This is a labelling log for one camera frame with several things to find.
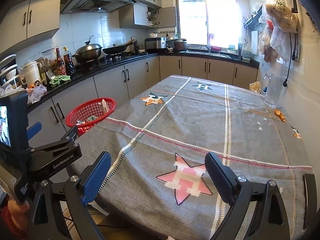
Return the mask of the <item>red sleeve forearm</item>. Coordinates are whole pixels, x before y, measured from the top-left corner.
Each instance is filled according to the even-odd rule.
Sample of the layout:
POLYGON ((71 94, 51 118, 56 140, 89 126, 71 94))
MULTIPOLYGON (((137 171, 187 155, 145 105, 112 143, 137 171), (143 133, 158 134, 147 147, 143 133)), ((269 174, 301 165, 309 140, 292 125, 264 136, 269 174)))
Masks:
POLYGON ((1 240, 25 240, 25 234, 14 224, 8 207, 1 209, 1 240))

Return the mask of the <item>person's left hand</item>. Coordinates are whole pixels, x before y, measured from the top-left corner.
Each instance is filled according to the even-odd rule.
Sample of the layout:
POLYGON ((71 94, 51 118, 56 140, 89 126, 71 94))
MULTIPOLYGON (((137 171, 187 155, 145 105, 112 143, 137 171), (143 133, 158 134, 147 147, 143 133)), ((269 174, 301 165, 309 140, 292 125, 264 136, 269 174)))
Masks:
POLYGON ((23 204, 18 204, 12 198, 8 201, 8 209, 12 217, 13 223, 22 231, 26 232, 28 227, 28 211, 30 204, 27 200, 23 204))

